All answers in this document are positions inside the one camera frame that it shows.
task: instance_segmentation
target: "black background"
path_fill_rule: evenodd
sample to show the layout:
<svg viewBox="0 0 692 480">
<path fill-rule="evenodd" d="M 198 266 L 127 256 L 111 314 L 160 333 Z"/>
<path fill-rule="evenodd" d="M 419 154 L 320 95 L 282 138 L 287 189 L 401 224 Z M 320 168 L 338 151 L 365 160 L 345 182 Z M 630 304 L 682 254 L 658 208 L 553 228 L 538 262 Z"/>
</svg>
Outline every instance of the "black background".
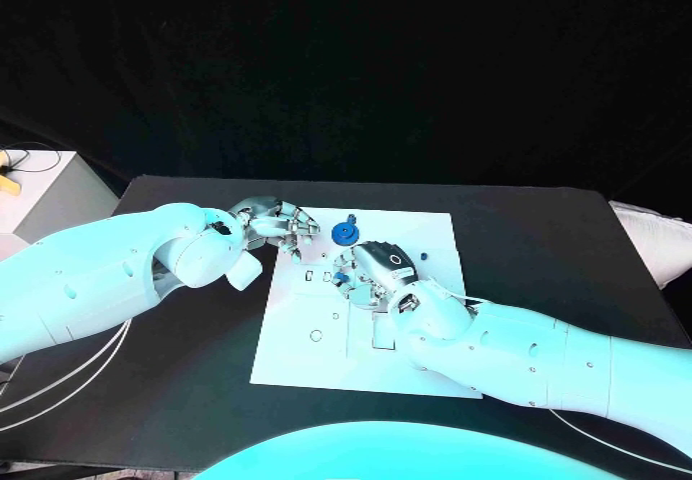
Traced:
<svg viewBox="0 0 692 480">
<path fill-rule="evenodd" d="M 302 205 L 450 212 L 469 295 L 531 308 L 600 333 L 690 347 L 599 194 L 567 188 L 143 177 L 132 184 L 117 213 L 178 201 L 222 208 L 258 193 L 296 199 Z M 465 400 L 250 384 L 277 249 L 267 246 L 254 254 L 264 274 L 248 289 L 235 291 L 222 278 L 205 288 L 179 289 L 140 315 L 97 380 L 60 410 L 0 434 L 0 455 L 202 470 L 238 450 L 295 430 L 390 420 L 499 435 L 629 479 L 688 478 L 600 445 L 547 410 L 489 397 Z M 3 403 L 68 373 L 111 335 L 113 331 L 31 354 Z M 13 410 L 3 424 L 52 405 L 93 371 L 90 367 L 35 404 Z M 617 446 L 691 468 L 691 459 L 646 433 L 586 414 L 564 415 Z"/>
<path fill-rule="evenodd" d="M 0 140 L 140 174 L 540 185 L 692 217 L 678 1 L 19 2 Z"/>
</svg>

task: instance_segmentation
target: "black table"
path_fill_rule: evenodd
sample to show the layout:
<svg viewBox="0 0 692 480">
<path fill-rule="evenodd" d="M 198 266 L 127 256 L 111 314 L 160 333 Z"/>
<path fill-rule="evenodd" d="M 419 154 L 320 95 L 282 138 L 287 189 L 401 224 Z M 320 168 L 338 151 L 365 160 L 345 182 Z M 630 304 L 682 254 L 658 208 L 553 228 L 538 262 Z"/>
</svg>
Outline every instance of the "black table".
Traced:
<svg viewBox="0 0 692 480">
<path fill-rule="evenodd" d="M 140 177 L 117 213 L 169 202 L 228 208 L 271 194 L 315 207 L 450 212 L 468 292 L 574 325 L 690 347 L 681 323 L 603 197 L 570 188 L 307 183 Z M 545 410 L 483 400 L 250 384 L 276 249 L 247 291 L 225 279 L 181 289 L 133 323 L 122 352 L 90 387 L 51 414 L 0 433 L 0 458 L 80 465 L 202 470 L 263 440 L 358 420 L 447 425 L 560 452 L 628 478 L 687 478 L 573 431 Z M 113 331 L 28 355 L 2 404 L 47 385 L 98 350 Z M 45 395 L 48 406 L 93 370 Z M 566 413 L 589 432 L 636 453 L 692 461 L 638 430 Z"/>
</svg>

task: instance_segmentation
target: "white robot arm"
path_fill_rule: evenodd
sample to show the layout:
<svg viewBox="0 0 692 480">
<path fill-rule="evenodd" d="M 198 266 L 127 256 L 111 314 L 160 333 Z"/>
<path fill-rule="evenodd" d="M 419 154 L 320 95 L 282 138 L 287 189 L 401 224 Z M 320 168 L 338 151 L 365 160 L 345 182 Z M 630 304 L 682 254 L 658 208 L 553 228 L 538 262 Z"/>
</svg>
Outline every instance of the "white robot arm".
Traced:
<svg viewBox="0 0 692 480">
<path fill-rule="evenodd" d="M 465 305 L 387 243 L 342 254 L 333 283 L 358 307 L 387 308 L 414 368 L 515 405 L 616 420 L 692 457 L 692 350 L 602 335 L 518 307 Z"/>
<path fill-rule="evenodd" d="M 231 211 L 169 204 L 64 230 L 0 262 L 0 363 L 93 335 L 153 308 L 184 285 L 224 275 L 244 290 L 269 241 L 300 262 L 297 237 L 319 225 L 274 197 Z"/>
</svg>

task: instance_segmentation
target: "white cushion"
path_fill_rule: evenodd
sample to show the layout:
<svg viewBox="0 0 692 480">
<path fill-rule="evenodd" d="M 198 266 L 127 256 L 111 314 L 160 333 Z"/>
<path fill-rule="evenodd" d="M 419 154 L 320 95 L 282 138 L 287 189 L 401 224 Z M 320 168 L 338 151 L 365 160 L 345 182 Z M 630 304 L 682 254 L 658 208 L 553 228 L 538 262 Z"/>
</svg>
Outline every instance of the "white cushion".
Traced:
<svg viewBox="0 0 692 480">
<path fill-rule="evenodd" d="M 692 225 L 635 205 L 610 202 L 653 279 L 664 288 L 692 267 Z"/>
</svg>

